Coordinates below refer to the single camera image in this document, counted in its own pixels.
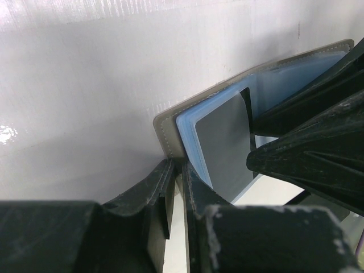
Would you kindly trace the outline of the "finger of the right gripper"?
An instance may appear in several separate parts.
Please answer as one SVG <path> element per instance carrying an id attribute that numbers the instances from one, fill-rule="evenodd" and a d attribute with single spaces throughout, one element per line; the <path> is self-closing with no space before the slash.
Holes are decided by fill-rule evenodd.
<path id="1" fill-rule="evenodd" d="M 253 132 L 281 137 L 363 90 L 363 40 L 323 74 L 253 121 Z"/>
<path id="2" fill-rule="evenodd" d="M 363 91 L 249 153 L 249 170 L 363 214 Z"/>

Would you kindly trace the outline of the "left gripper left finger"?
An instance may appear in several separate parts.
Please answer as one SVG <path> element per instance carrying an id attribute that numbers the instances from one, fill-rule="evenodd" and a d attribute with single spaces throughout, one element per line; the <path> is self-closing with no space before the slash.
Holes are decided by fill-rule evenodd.
<path id="1" fill-rule="evenodd" d="M 119 272 L 162 272 L 171 235 L 175 164 L 162 160 L 143 180 L 103 204 L 116 222 L 111 229 Z"/>

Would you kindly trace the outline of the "grey card holder wallet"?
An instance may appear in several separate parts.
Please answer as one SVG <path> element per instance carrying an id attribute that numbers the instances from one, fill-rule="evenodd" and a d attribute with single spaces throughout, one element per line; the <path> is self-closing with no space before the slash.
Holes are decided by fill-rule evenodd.
<path id="1" fill-rule="evenodd" d="M 154 128 L 166 156 L 189 160 L 200 179 L 228 202 L 257 180 L 246 166 L 250 151 L 269 137 L 249 129 L 253 118 L 324 73 L 352 48 L 341 40 L 241 72 L 162 112 Z"/>

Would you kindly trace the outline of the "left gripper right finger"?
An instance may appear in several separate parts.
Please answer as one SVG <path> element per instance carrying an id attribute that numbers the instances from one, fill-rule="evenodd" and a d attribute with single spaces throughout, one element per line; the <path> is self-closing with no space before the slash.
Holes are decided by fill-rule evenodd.
<path id="1" fill-rule="evenodd" d="M 217 272 L 222 246 L 214 221 L 221 207 L 232 204 L 205 184 L 190 162 L 182 165 L 180 189 L 184 202 L 187 271 Z"/>

